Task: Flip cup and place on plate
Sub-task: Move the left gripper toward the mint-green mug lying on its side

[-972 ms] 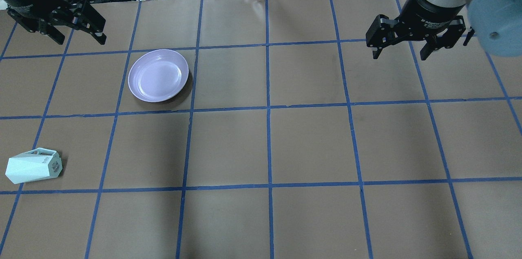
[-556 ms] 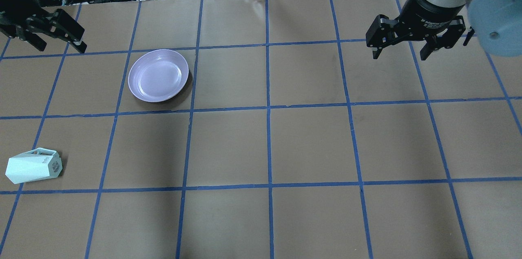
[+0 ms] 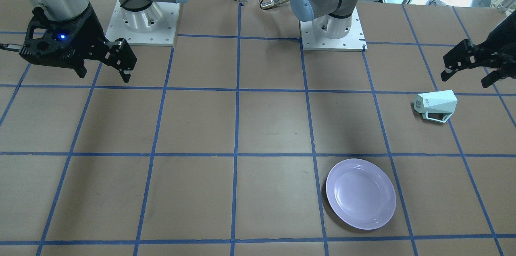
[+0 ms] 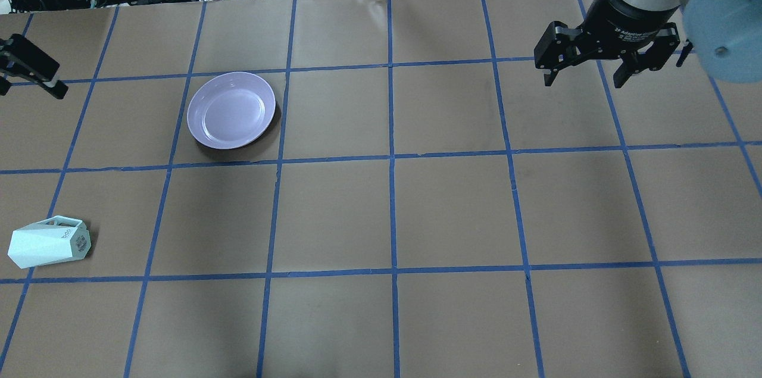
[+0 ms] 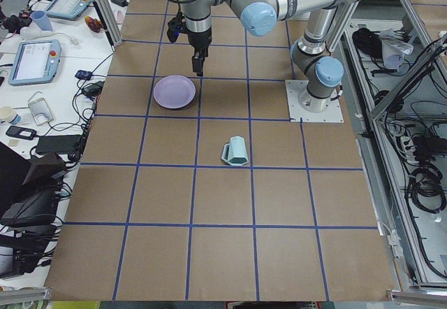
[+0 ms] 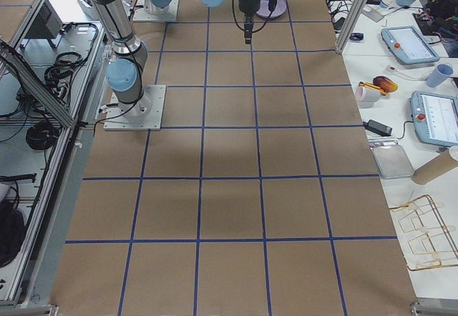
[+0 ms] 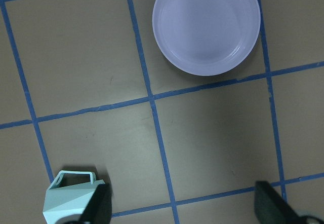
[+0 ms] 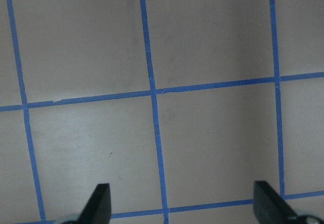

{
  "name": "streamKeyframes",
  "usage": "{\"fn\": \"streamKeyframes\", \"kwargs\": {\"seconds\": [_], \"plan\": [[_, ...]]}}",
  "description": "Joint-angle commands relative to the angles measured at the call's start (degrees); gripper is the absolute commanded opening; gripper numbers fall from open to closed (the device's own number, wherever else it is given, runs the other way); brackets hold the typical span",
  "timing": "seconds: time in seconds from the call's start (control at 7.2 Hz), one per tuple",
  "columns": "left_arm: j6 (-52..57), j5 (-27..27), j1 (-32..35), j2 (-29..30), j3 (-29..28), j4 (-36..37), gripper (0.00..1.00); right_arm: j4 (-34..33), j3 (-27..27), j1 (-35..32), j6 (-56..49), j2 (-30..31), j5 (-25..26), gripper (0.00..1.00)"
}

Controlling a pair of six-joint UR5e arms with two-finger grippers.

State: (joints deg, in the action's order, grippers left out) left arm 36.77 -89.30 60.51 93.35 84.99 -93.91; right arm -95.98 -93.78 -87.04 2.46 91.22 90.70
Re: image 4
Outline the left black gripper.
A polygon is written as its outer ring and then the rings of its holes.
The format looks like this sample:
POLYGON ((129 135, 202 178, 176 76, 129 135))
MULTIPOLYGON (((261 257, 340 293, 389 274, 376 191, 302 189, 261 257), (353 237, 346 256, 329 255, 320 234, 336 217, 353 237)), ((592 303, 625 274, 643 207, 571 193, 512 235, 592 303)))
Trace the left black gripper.
MULTIPOLYGON (((55 99, 64 99, 68 86, 59 79, 60 64, 20 34, 1 40, 2 71, 21 77, 43 88, 55 99)), ((5 96, 11 83, 0 77, 0 95, 5 96)))

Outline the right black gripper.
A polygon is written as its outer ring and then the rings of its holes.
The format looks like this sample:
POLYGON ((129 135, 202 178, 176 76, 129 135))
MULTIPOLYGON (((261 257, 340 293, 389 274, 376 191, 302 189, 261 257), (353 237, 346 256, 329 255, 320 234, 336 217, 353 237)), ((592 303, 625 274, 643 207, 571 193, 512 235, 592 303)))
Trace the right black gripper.
POLYGON ((674 2, 653 10, 630 0, 593 0, 578 26, 551 21, 533 50, 545 87, 565 68, 590 60, 622 61, 613 74, 615 88, 643 71, 663 68, 682 42, 670 21, 677 8, 674 2))

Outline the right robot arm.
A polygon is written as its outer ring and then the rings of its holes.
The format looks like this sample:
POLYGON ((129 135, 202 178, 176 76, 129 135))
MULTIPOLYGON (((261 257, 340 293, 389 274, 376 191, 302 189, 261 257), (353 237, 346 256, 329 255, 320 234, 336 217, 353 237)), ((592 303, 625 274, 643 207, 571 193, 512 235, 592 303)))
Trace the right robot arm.
POLYGON ((670 21, 680 10, 686 42, 677 61, 696 52, 708 76, 729 83, 760 81, 760 0, 593 0, 582 23, 552 21, 534 49, 550 87, 558 73, 590 60, 620 60, 613 85, 661 70, 681 44, 670 21))

